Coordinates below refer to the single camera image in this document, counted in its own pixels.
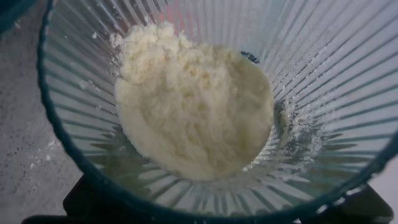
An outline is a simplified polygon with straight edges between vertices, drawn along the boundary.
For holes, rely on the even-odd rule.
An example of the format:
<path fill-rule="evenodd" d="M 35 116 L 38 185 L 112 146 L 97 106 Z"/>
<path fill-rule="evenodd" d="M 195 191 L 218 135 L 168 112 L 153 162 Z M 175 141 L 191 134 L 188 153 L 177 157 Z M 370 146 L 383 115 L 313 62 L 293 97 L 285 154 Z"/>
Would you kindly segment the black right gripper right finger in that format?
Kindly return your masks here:
<path fill-rule="evenodd" d="M 311 223 L 390 223 L 392 208 L 368 184 L 349 196 L 341 205 L 333 206 L 310 219 Z"/>

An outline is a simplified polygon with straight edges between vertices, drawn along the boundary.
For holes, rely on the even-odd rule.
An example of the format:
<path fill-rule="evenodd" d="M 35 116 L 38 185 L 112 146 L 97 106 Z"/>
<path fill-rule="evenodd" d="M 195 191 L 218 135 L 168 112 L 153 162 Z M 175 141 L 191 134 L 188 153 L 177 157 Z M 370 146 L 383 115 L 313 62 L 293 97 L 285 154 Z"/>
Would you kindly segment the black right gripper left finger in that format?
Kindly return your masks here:
<path fill-rule="evenodd" d="M 63 208 L 71 216 L 123 216 L 123 206 L 111 198 L 86 176 L 80 177 L 63 200 Z"/>

